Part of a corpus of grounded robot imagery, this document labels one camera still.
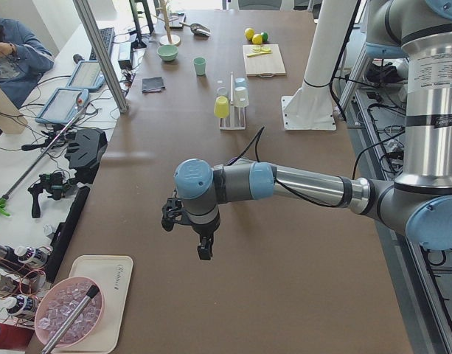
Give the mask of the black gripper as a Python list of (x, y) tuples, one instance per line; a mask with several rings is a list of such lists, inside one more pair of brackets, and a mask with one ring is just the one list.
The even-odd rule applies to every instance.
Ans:
[[(170, 197), (161, 208), (161, 225), (165, 231), (172, 231), (175, 224), (181, 224), (183, 208), (180, 198)], [(214, 232), (218, 229), (216, 224), (194, 224), (192, 229), (199, 235), (197, 252), (200, 260), (211, 260), (213, 257)]]

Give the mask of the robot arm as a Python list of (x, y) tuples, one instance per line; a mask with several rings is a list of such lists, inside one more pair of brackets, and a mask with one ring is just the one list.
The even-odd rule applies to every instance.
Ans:
[(408, 58), (402, 145), (388, 157), (391, 181), (329, 176), (243, 156), (209, 166), (189, 159), (175, 170), (175, 191), (162, 227), (193, 228), (198, 256), (212, 258), (219, 207), (287, 195), (327, 208), (349, 208), (427, 250), (452, 249), (452, 1), (372, 1), (366, 51), (371, 58)]

